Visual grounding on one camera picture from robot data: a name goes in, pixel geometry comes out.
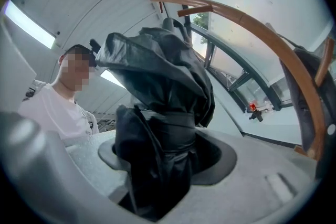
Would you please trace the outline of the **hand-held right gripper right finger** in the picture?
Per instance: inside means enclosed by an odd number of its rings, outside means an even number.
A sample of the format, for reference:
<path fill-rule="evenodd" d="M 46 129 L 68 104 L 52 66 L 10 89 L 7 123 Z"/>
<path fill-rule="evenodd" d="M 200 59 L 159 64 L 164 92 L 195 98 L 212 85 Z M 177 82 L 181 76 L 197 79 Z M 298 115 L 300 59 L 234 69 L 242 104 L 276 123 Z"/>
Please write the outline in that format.
<path fill-rule="evenodd" d="M 233 171 L 212 186 L 192 186 L 160 223 L 283 223 L 311 196 L 313 179 L 278 150 L 250 138 L 201 130 L 231 146 Z"/>

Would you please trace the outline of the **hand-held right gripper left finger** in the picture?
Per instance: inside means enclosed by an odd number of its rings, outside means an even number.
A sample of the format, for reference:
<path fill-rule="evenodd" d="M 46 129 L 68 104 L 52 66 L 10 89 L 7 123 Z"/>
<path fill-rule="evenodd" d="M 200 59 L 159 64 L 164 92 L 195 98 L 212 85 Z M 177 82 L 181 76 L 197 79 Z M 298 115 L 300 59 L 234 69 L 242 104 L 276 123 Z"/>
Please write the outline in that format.
<path fill-rule="evenodd" d="M 23 201 L 48 223 L 144 223 L 100 194 L 56 133 L 1 113 L 1 167 Z"/>

